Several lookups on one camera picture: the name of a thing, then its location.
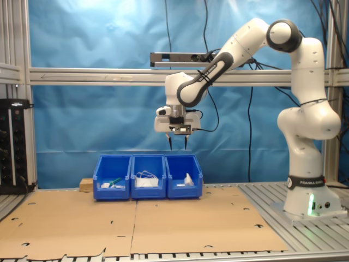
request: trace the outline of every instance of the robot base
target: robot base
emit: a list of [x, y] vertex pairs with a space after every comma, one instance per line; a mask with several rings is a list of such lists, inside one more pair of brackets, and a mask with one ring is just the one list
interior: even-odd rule
[[319, 219], [345, 218], [348, 216], [341, 206], [340, 198], [327, 186], [318, 188], [296, 187], [288, 190], [285, 204], [272, 203], [270, 207], [286, 222]]

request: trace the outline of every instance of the green object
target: green object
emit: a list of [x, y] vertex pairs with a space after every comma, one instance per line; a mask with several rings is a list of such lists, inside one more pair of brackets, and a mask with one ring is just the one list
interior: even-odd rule
[[314, 202], [314, 194], [310, 195], [309, 206], [308, 206], [308, 216], [311, 216], [312, 213], [312, 203]]
[[111, 181], [111, 182], [109, 183], [109, 186], [111, 187], [113, 184], [116, 184], [117, 182], [119, 182], [119, 181], [121, 181], [121, 180], [122, 180], [121, 177], [119, 177], [119, 178], [115, 179], [114, 181]]

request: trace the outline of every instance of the green light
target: green light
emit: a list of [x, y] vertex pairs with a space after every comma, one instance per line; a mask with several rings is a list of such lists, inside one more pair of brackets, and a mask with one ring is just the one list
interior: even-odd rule
[[311, 216], [313, 202], [314, 202], [314, 194], [311, 194], [309, 198], [308, 216]]

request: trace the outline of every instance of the wooden block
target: wooden block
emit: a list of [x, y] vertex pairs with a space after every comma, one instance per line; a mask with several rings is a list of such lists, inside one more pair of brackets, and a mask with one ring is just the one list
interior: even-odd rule
[[93, 179], [83, 178], [80, 182], [80, 192], [92, 192], [93, 191]]

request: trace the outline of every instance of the white object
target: white object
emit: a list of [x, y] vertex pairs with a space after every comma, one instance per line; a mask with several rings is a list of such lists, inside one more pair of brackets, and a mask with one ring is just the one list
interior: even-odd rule
[[118, 184], [113, 184], [111, 187], [112, 188], [125, 188], [125, 186], [120, 186]]
[[169, 116], [171, 114], [171, 108], [169, 106], [163, 106], [157, 109], [158, 116]]
[[144, 170], [136, 174], [136, 187], [158, 187], [159, 179], [154, 174]]
[[184, 184], [186, 186], [193, 186], [194, 185], [194, 183], [193, 183], [193, 181], [188, 173], [186, 174], [186, 177], [184, 179]]
[[[260, 19], [252, 19], [246, 23], [232, 35], [213, 62], [203, 70], [205, 76], [209, 79], [217, 79], [223, 72], [245, 63], [260, 48], [268, 45], [268, 29], [269, 25]], [[284, 21], [274, 23], [269, 31], [269, 37], [271, 43], [276, 44], [273, 47], [276, 51], [283, 50], [277, 47], [278, 44], [291, 40], [291, 31], [291, 27]], [[301, 103], [301, 107], [283, 110], [278, 117], [278, 126], [286, 138], [290, 152], [289, 174], [300, 178], [313, 178], [322, 175], [321, 154], [315, 147], [313, 139], [334, 138], [340, 130], [341, 121], [326, 100], [324, 55], [321, 42], [315, 38], [302, 38], [298, 43], [299, 45], [295, 46], [295, 49], [289, 54], [292, 61], [291, 91]], [[197, 97], [202, 90], [207, 88], [208, 83], [202, 76], [196, 78], [196, 81], [193, 79], [183, 72], [167, 76], [165, 80], [166, 105], [179, 105], [179, 101], [187, 106], [198, 104], [200, 100]], [[160, 128], [158, 117], [155, 119], [155, 130], [169, 132], [169, 122], [161, 121], [163, 126], [161, 125]], [[289, 189], [284, 210], [292, 215], [306, 218], [310, 195], [317, 202], [310, 216], [316, 214], [318, 217], [326, 218], [336, 213], [346, 212], [341, 209], [339, 197], [327, 186]], [[329, 208], [318, 208], [326, 202], [330, 202]]]
[[109, 188], [110, 184], [109, 183], [103, 183], [100, 187], [101, 188]]
[[276, 44], [283, 44], [291, 37], [291, 28], [286, 23], [277, 23], [270, 30], [270, 38]]

